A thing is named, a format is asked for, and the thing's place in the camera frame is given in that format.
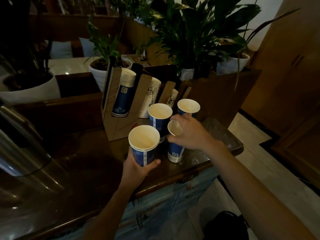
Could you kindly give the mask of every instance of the paper cup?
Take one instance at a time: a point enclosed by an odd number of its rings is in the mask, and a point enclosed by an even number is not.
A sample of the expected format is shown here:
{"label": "paper cup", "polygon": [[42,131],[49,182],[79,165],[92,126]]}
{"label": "paper cup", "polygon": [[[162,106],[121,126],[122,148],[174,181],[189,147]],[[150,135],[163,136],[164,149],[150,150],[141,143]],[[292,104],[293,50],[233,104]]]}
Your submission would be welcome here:
{"label": "paper cup", "polygon": [[150,125],[160,133],[159,143],[164,142],[168,133],[167,125],[172,115],[172,109],[166,104],[153,104],[148,109]]}
{"label": "paper cup", "polygon": [[[178,121],[172,120],[168,123],[168,131],[173,136],[182,134],[182,127]],[[168,159],[173,163],[178,163],[182,160],[185,148],[173,142],[169,142]]]}
{"label": "paper cup", "polygon": [[142,103],[142,107],[138,115],[139,118],[149,118],[148,109],[156,102],[160,86],[161,81],[153,77],[146,93],[146,97],[144,98],[144,101]]}
{"label": "paper cup", "polygon": [[126,117],[128,115],[134,80],[137,75],[134,71],[127,68],[121,68],[121,70],[118,93],[111,113],[115,117]]}
{"label": "paper cup", "polygon": [[168,102],[167,102],[167,105],[168,105],[170,108],[172,108],[172,107],[174,106],[174,101],[176,100],[177,96],[178,96],[178,91],[177,91],[176,89],[174,89],[174,90],[172,91],[172,93],[171,93],[171,96],[170,96]]}
{"label": "paper cup", "polygon": [[191,113],[192,117],[195,117],[200,110],[200,104],[192,99],[181,99],[178,101],[178,113],[183,115],[185,113]]}
{"label": "paper cup", "polygon": [[160,134],[150,125],[140,125],[133,128],[128,136],[134,159],[140,166],[146,166],[155,159],[156,147]]}

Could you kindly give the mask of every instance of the blue paper cup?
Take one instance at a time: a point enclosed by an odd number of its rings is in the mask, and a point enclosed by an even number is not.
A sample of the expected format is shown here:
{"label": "blue paper cup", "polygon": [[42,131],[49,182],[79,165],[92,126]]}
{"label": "blue paper cup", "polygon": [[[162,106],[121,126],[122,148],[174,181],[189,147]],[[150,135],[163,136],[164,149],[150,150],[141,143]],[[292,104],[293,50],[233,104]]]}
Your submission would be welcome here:
{"label": "blue paper cup", "polygon": [[179,115],[190,113],[192,117],[195,117],[197,112],[200,110],[200,104],[192,99],[181,99],[178,101],[177,105]]}
{"label": "blue paper cup", "polygon": [[130,98],[134,89],[134,80],[136,73],[127,68],[121,68],[121,77],[118,93],[112,109],[112,115],[115,117],[126,117],[130,110]]}
{"label": "blue paper cup", "polygon": [[172,109],[166,104],[153,104],[148,109],[150,125],[160,133],[159,143],[164,142],[168,134],[167,125],[172,115]]}
{"label": "blue paper cup", "polygon": [[[172,120],[168,123],[168,131],[173,136],[182,134],[182,127],[178,121]],[[169,142],[168,159],[173,163],[178,163],[182,160],[185,148],[173,142]]]}
{"label": "blue paper cup", "polygon": [[129,144],[132,147],[134,159],[140,166],[146,166],[155,159],[159,139],[159,132],[150,125],[140,125],[130,131]]}

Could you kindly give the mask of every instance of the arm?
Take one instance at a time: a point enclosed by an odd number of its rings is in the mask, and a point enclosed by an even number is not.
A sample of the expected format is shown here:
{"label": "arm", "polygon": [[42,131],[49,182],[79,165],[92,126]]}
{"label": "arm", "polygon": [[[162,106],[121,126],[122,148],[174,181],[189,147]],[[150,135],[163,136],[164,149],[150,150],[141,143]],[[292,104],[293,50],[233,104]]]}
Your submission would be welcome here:
{"label": "arm", "polygon": [[300,220],[282,204],[221,142],[214,139],[190,114],[174,115],[182,126],[170,142],[202,150],[218,169],[250,227],[259,239],[315,239]]}
{"label": "arm", "polygon": [[82,239],[114,239],[132,193],[142,183],[148,173],[160,163],[161,161],[157,159],[149,165],[141,167],[135,161],[132,148],[130,147],[128,158],[123,163],[123,173],[118,190],[113,194],[102,212],[88,226]]}

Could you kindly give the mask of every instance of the forearm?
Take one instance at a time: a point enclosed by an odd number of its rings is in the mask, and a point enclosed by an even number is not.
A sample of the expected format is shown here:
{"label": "forearm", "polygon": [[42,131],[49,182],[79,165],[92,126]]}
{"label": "forearm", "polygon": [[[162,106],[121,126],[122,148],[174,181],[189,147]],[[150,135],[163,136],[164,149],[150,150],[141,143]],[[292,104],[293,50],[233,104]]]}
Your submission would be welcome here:
{"label": "forearm", "polygon": [[203,151],[218,169],[259,239],[315,239],[300,220],[228,152],[222,142],[210,139]]}
{"label": "forearm", "polygon": [[114,239],[133,190],[119,187],[102,212],[88,226],[83,239]]}

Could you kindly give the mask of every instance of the wooden door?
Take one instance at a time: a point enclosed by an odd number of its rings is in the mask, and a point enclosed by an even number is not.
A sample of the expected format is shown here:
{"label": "wooden door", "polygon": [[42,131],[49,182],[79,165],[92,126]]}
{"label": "wooden door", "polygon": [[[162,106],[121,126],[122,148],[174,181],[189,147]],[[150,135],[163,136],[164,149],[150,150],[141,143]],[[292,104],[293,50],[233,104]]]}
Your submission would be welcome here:
{"label": "wooden door", "polygon": [[272,149],[320,189],[320,102]]}
{"label": "wooden door", "polygon": [[251,65],[262,74],[242,109],[285,135],[304,119],[320,92],[320,0],[284,0],[278,15],[298,12],[271,25]]}

